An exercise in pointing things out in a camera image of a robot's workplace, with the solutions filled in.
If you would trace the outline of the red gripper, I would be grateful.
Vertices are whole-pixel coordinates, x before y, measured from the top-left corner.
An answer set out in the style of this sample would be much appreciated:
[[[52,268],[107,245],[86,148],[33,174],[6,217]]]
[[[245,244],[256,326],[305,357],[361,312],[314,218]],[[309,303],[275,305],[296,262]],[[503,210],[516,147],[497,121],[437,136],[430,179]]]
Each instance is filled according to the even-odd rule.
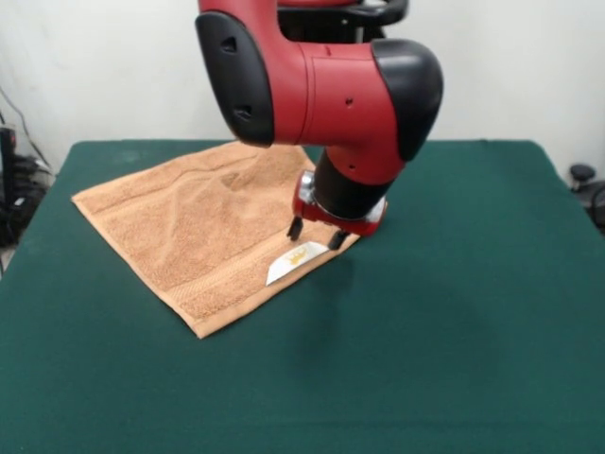
[[[315,199],[314,189],[314,172],[312,170],[304,170],[294,189],[292,200],[294,219],[286,234],[290,240],[298,240],[300,238],[305,220],[320,222],[337,228],[337,231],[330,238],[327,247],[331,251],[338,251],[348,235],[373,235],[387,213],[388,202],[383,197],[363,218],[338,218],[319,205]]]

